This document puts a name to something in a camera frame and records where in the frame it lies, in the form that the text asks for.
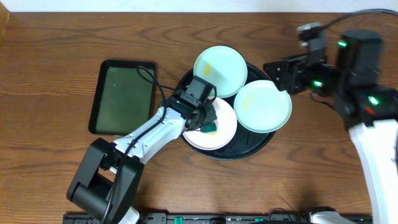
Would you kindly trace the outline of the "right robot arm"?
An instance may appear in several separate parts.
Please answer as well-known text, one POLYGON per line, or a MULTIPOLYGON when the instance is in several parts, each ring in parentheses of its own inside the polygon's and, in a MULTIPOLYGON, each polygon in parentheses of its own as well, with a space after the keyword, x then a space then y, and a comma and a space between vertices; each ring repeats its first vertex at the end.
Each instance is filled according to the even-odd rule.
POLYGON ((310 90, 333 98, 363 168, 373 223, 397 223, 397 90, 378 85, 383 40, 371 30, 348 30, 335 66, 324 52, 266 63, 265 72, 290 95, 310 90))

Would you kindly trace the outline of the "mint plate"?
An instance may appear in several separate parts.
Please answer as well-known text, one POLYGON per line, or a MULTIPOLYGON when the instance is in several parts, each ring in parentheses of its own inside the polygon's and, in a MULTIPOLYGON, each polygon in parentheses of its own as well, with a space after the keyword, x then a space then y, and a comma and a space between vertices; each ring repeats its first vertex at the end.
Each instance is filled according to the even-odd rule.
POLYGON ((237 94, 248 77, 243 56, 227 46, 214 46, 204 50, 193 66, 194 76, 213 84, 218 98, 237 94))
POLYGON ((234 112, 239 123, 255 133, 270 133, 283 127, 292 113, 289 94, 270 80, 256 80, 237 93, 234 112))

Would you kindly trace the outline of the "pale pink plate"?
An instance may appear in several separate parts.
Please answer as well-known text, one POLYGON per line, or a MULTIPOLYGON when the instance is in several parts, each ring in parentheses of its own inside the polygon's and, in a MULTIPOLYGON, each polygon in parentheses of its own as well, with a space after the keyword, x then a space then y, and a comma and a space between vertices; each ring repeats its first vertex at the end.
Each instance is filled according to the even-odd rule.
POLYGON ((216 98, 213 105, 217 115, 217 119, 214 121, 217 125, 216 134, 201 133, 200 129, 183 133, 183 137, 188 143, 206 151, 220 149, 227 145, 237 130, 234 109, 221 98, 216 98))

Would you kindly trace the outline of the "green yellow scrub sponge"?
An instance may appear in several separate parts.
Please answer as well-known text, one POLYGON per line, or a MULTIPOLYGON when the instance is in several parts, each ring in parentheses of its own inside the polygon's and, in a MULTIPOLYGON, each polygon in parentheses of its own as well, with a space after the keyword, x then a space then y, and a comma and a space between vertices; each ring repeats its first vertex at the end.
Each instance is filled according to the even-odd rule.
POLYGON ((200 129, 200 132, 201 132, 201 133, 206 133, 206 134, 216 134, 216 132, 217 132, 217 125, 216 125, 215 122, 212 122, 212 123, 210 123, 210 124, 207 124, 207 125, 203 126, 203 127, 200 129))

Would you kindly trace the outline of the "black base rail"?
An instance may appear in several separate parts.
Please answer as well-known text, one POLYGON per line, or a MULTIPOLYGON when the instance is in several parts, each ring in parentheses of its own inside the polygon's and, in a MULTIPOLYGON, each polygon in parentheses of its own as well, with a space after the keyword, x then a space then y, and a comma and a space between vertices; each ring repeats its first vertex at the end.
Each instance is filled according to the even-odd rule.
MULTIPOLYGON (((166 213, 147 213, 140 214, 138 224, 244 224, 244 223, 257 223, 257 222, 283 222, 291 223, 301 222, 309 223, 310 218, 308 213, 296 215, 293 213, 287 213, 281 209, 272 211, 270 215, 198 215, 198 214, 166 214, 166 213)), ((372 217, 364 215, 345 216, 350 221, 361 224, 373 223, 372 217)), ((80 214, 64 214, 63 224, 91 224, 100 223, 95 220, 92 216, 80 213, 80 214)))

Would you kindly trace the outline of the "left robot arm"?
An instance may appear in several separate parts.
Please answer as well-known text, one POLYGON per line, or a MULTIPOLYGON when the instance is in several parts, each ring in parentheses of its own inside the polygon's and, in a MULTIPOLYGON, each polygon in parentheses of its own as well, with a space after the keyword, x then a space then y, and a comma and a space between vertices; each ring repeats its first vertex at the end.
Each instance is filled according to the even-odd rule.
POLYGON ((156 114, 132 133, 108 142, 103 138, 88 147, 67 190, 67 199, 100 223, 137 223, 132 207, 145 164, 184 131, 215 119, 213 102, 194 108, 171 96, 156 114))

